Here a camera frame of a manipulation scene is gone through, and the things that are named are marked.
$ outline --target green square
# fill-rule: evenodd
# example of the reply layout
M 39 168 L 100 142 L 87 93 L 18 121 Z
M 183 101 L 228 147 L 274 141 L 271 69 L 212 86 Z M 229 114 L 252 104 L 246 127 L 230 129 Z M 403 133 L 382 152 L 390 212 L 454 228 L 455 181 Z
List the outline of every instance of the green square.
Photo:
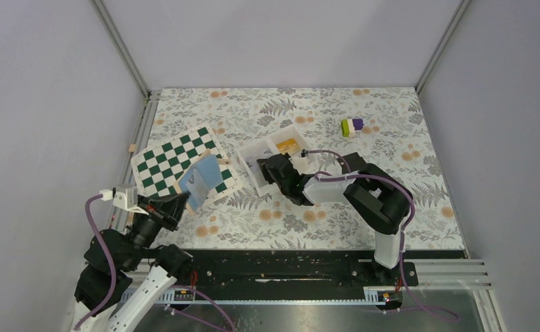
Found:
M 203 140 L 199 137 L 196 140 L 193 140 L 192 143 L 193 143 L 194 146 L 198 147 L 199 145 L 203 144 Z
M 164 156 L 163 154 L 156 156 L 156 161 L 158 162 L 158 164 L 163 163 L 166 161 L 166 156 Z
M 148 151 L 148 152 L 143 154 L 143 157 L 144 157 L 145 160 L 152 159 L 154 157 L 154 152 L 153 151 Z
M 170 168 L 164 169 L 162 171 L 162 176 L 164 176 L 164 178 L 169 178 L 172 175 L 174 175 L 174 174 L 172 173 L 172 170 Z
M 229 171 L 229 169 L 226 169 L 224 171 L 221 172 L 221 177 L 224 179 L 224 180 L 227 180 L 228 178 L 231 177 L 231 172 Z
M 178 158 L 177 157 L 172 157 L 172 159 L 168 159 L 168 164 L 171 167 L 178 165 L 179 164 Z
M 141 163 L 140 165 L 138 165 L 138 171 L 141 172 L 141 171 L 145 171 L 147 170 L 147 164 L 145 162 Z
M 158 173 L 160 173 L 160 167 L 158 167 L 158 165 L 150 168 L 151 175 L 158 174 Z
M 162 150 L 164 150 L 164 152 L 172 150 L 172 143 L 166 143 L 162 145 Z
M 162 189 L 166 189 L 168 186 L 166 185 L 166 182 L 164 182 L 164 180 L 156 183 L 156 189 L 158 191 L 162 190 Z
M 179 146 L 179 147 L 175 147 L 175 148 L 174 148 L 174 152 L 175 152 L 175 153 L 177 154 L 177 156 L 178 156 L 179 154 L 182 154 L 182 153 L 184 152 L 184 147 L 183 147 L 182 145 Z
M 154 184 L 154 180 L 152 178 L 145 178 L 142 180 L 143 187 L 149 187 Z
M 227 189 L 227 186 L 225 185 L 225 183 L 222 183 L 222 184 L 218 185 L 217 187 L 215 187 L 215 191 L 217 191 L 217 192 L 222 192 L 225 189 Z
M 192 157 L 194 157 L 194 156 L 197 155 L 197 150 L 195 150 L 195 149 L 190 149 L 190 150 L 188 150 L 188 151 L 186 152 L 186 154 L 188 155 L 189 158 L 192 158 Z

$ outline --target chess board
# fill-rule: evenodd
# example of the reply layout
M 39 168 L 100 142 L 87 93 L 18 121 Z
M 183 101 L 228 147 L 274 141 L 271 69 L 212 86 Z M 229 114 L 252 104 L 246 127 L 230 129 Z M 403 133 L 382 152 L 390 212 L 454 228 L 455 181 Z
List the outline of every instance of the chess board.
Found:
M 194 127 L 167 140 L 150 144 L 132 158 L 138 194 L 152 198 L 177 194 L 174 184 L 207 149 L 218 158 L 227 158 L 208 125 Z M 232 165 L 219 165 L 219 168 L 223 183 L 209 192 L 204 204 L 242 188 L 242 181 Z

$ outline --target table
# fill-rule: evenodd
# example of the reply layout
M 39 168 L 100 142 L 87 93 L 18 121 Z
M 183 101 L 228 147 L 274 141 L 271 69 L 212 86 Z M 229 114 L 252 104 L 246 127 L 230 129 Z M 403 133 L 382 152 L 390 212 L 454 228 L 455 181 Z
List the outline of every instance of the table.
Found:
M 340 121 L 361 118 L 364 128 L 344 138 Z M 219 249 L 373 249 L 374 231 L 344 203 L 296 206 L 281 194 L 259 197 L 235 149 L 295 124 L 317 149 L 358 152 L 403 183 L 415 197 L 407 249 L 464 249 L 441 167 L 414 88 L 163 89 L 149 145 L 208 123 L 228 154 L 243 188 L 196 215 L 154 245 Z M 341 172 L 331 155 L 318 168 Z

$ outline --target floral pattern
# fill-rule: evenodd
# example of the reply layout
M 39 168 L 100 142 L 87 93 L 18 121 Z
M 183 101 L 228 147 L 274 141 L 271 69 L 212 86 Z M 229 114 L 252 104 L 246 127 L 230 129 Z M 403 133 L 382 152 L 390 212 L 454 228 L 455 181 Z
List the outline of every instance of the floral pattern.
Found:
M 341 135 L 340 121 L 361 118 L 362 131 Z M 406 230 L 411 249 L 463 249 L 439 161 L 412 88 L 384 89 L 164 89 L 150 142 L 208 123 L 244 187 L 185 214 L 176 232 L 154 245 L 182 248 L 371 249 L 374 231 L 345 203 L 293 205 L 281 194 L 259 197 L 235 150 L 292 123 L 317 149 L 358 152 L 403 183 L 417 213 Z M 338 174 L 330 155 L 317 169 Z

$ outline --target white wall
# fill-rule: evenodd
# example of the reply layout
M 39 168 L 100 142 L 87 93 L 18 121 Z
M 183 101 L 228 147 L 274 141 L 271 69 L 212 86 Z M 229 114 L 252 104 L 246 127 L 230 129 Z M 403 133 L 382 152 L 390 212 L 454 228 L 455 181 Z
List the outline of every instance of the white wall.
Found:
M 106 0 L 153 89 L 415 86 L 460 0 Z
M 0 1 L 0 331 L 60 330 L 141 99 L 89 1 Z
M 508 331 L 540 331 L 540 1 L 473 1 L 421 98 Z

